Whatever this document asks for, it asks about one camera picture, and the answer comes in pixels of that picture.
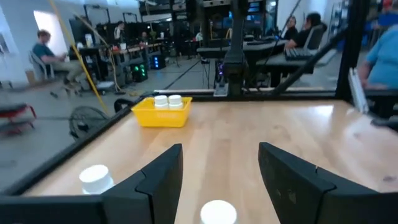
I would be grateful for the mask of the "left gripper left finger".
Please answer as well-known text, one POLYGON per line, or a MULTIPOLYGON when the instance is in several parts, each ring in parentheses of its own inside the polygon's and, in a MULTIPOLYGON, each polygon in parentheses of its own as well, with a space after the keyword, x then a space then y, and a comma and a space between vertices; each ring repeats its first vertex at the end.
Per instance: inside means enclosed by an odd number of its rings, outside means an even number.
POLYGON ((174 144, 102 193, 106 222, 174 224, 183 180, 183 149, 174 144))

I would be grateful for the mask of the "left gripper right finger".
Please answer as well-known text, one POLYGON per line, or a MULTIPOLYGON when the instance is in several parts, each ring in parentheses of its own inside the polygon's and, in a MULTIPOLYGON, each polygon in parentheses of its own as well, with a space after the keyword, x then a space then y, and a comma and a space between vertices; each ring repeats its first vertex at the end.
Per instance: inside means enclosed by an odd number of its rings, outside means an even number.
POLYGON ((258 163, 281 223, 376 223, 369 199, 376 191, 316 166, 268 142, 258 163))

